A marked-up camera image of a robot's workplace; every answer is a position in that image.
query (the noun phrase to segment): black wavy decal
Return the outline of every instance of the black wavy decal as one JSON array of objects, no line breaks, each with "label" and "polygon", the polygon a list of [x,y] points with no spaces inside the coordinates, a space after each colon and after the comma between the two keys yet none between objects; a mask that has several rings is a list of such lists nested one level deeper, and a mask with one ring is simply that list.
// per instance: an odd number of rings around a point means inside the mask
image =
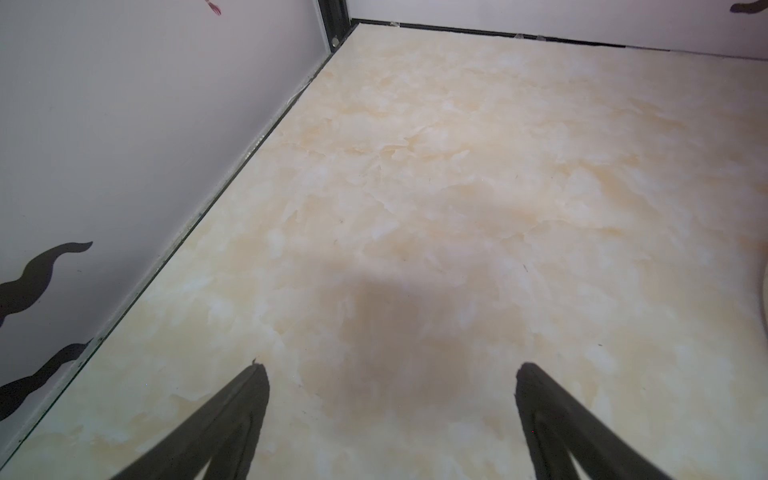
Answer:
[{"label": "black wavy decal", "polygon": [[89,340],[87,343],[72,343],[71,345],[67,345],[56,352],[56,354],[33,375],[0,386],[0,421],[15,412],[30,393],[45,385],[62,365],[66,362],[76,360],[90,342],[91,341]]},{"label": "black wavy decal", "polygon": [[0,326],[5,317],[26,310],[38,301],[53,275],[53,264],[65,253],[85,252],[93,242],[64,243],[29,260],[24,273],[12,282],[0,283]]},{"label": "black wavy decal", "polygon": [[757,0],[752,3],[734,3],[730,6],[732,13],[760,13],[768,8],[768,0]]}]

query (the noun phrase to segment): black trim strip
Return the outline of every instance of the black trim strip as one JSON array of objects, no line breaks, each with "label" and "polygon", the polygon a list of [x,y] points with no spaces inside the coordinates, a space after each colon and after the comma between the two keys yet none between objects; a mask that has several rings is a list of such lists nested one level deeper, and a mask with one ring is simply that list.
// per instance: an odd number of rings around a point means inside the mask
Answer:
[{"label": "black trim strip", "polygon": [[582,41],[582,40],[571,40],[568,38],[545,37],[543,35],[530,35],[527,33],[509,33],[506,31],[472,30],[471,28],[439,27],[437,25],[422,25],[419,23],[382,22],[380,20],[366,20],[364,18],[352,19],[353,25],[357,25],[359,23],[363,23],[367,25],[388,25],[393,27],[415,28],[417,30],[451,31],[453,33],[466,33],[469,35],[484,35],[486,37],[525,38],[526,40],[544,39],[545,41],[554,41],[557,43],[570,43],[573,45],[590,45],[593,47],[626,48],[628,46],[628,45],[616,45],[612,43],[600,43],[599,41]]},{"label": "black trim strip", "polygon": [[318,0],[331,51],[336,51],[352,31],[346,0]]}]

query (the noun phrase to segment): red decal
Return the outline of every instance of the red decal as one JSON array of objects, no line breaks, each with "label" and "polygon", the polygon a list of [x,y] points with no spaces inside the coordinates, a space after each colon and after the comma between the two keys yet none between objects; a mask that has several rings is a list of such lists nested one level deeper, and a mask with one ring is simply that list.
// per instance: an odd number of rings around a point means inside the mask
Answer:
[{"label": "red decal", "polygon": [[214,11],[216,15],[221,15],[221,8],[217,7],[213,3],[211,3],[209,0],[205,0],[205,2],[208,4],[211,10]]}]

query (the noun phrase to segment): floor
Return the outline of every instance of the floor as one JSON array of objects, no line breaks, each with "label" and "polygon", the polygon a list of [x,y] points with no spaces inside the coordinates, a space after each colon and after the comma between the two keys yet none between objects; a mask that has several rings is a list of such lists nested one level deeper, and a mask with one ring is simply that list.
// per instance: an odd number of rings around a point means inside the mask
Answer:
[{"label": "floor", "polygon": [[537,362],[768,476],[768,63],[359,26],[0,478],[107,478],[255,359],[251,478],[532,478]]}]

